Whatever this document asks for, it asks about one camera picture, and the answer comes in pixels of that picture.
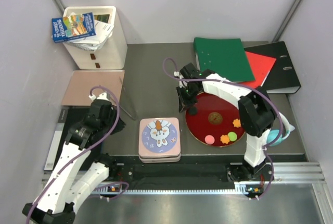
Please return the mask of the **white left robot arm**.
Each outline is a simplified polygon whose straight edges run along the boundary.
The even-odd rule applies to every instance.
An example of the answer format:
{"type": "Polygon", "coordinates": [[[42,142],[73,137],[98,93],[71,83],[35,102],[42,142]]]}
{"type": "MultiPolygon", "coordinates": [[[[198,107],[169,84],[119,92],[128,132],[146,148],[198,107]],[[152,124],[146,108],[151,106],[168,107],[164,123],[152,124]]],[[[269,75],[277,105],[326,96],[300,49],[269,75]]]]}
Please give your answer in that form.
{"type": "Polygon", "coordinates": [[[108,154],[98,155],[80,178],[76,176],[91,152],[111,134],[123,130],[119,102],[104,91],[89,94],[88,113],[66,135],[58,162],[39,196],[25,204],[26,223],[73,223],[84,201],[104,180],[117,177],[117,162],[108,154]]]}

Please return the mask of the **silver tin lid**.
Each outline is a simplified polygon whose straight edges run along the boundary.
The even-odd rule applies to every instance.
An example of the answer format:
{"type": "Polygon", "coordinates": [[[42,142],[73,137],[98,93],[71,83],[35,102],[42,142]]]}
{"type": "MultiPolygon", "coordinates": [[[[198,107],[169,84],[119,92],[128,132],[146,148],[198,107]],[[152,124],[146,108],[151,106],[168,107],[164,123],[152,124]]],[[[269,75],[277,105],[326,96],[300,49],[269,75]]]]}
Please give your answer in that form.
{"type": "Polygon", "coordinates": [[[181,154],[179,120],[146,118],[139,124],[138,156],[170,157],[181,154]]]}

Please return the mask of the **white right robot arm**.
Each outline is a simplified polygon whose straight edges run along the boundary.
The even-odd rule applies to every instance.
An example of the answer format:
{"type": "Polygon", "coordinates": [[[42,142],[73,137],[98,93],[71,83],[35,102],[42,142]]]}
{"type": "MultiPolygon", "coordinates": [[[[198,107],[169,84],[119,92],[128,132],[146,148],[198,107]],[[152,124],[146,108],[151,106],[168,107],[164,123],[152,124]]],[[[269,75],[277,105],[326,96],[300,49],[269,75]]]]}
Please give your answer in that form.
{"type": "Polygon", "coordinates": [[[240,124],[247,136],[242,171],[249,180],[259,177],[266,162],[268,133],[275,119],[282,122],[266,91],[260,86],[253,89],[233,83],[209,69],[200,71],[192,63],[173,76],[179,82],[176,91],[180,112],[188,110],[192,115],[197,114],[197,95],[202,92],[217,96],[238,109],[240,124]]]}

